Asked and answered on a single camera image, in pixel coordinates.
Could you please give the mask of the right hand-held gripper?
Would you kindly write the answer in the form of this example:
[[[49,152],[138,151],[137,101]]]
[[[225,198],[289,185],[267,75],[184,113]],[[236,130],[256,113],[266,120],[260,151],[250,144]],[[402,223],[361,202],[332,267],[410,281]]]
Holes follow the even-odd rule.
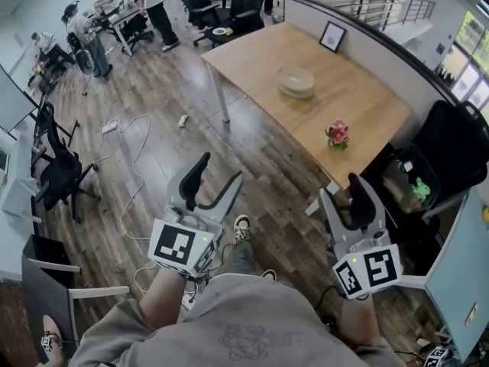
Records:
[[[337,262],[332,267],[348,299],[375,293],[400,281],[403,267],[398,245],[390,240],[384,205],[374,188],[361,176],[348,175],[351,226],[344,226],[336,202],[320,189],[319,209],[335,240]]]

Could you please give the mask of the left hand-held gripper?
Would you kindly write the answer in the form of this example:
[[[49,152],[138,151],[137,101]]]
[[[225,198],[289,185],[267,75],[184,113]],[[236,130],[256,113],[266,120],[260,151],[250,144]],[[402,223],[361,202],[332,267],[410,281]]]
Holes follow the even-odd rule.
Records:
[[[167,198],[173,206],[167,206],[163,217],[154,220],[148,249],[150,260],[188,280],[206,275],[225,233],[221,223],[230,213],[244,181],[239,171],[211,204],[196,205],[202,173],[210,158],[211,154],[204,152],[170,179]],[[195,207],[196,214],[190,212]]]

